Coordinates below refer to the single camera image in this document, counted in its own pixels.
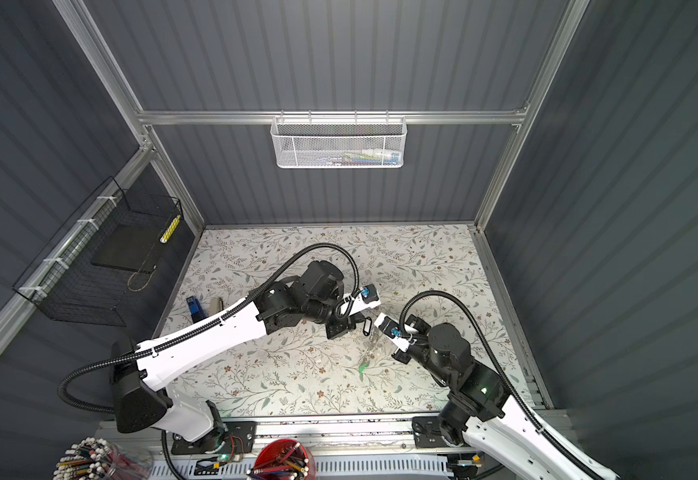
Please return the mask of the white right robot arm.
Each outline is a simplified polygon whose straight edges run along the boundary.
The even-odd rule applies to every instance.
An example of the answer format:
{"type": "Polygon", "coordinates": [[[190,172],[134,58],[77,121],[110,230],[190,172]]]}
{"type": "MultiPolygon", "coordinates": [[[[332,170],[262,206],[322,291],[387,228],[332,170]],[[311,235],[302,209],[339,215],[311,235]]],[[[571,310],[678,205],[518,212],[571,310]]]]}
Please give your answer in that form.
{"type": "Polygon", "coordinates": [[[476,317],[454,295],[416,294],[398,319],[386,314],[374,325],[395,346],[400,363],[416,361],[441,387],[448,402],[438,414],[446,443],[467,445],[494,458],[522,479],[617,479],[619,475],[583,452],[522,399],[500,365],[476,317]],[[409,313],[415,303],[440,297],[455,304],[474,328],[492,362],[472,354],[472,345],[450,323],[431,325],[409,313]]]}

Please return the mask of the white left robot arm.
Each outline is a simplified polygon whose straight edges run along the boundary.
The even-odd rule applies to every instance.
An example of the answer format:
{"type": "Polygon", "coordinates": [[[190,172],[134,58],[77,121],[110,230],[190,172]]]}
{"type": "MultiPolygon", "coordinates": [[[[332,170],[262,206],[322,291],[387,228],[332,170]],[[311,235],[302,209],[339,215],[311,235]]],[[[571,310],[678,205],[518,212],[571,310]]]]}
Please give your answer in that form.
{"type": "Polygon", "coordinates": [[[365,311],[379,304],[377,288],[360,283],[359,267],[345,248],[315,243],[295,253],[225,310],[73,370],[61,380],[57,394],[73,408],[112,415],[123,434],[156,429],[190,443],[210,442],[218,450],[227,431],[216,404],[173,390],[175,379],[223,352],[302,320],[324,326],[330,339],[340,337],[364,322],[365,311]],[[79,399],[69,391],[74,380],[99,370],[110,374],[109,406],[79,399]]]}

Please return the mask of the black key tag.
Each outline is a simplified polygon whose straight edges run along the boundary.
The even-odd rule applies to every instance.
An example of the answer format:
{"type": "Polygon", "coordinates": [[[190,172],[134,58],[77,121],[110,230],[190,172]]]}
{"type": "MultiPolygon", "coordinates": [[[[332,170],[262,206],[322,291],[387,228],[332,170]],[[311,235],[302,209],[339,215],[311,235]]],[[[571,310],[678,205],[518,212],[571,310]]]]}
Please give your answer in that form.
{"type": "Polygon", "coordinates": [[[363,335],[368,337],[372,333],[373,322],[370,318],[366,317],[363,323],[363,335]]]}

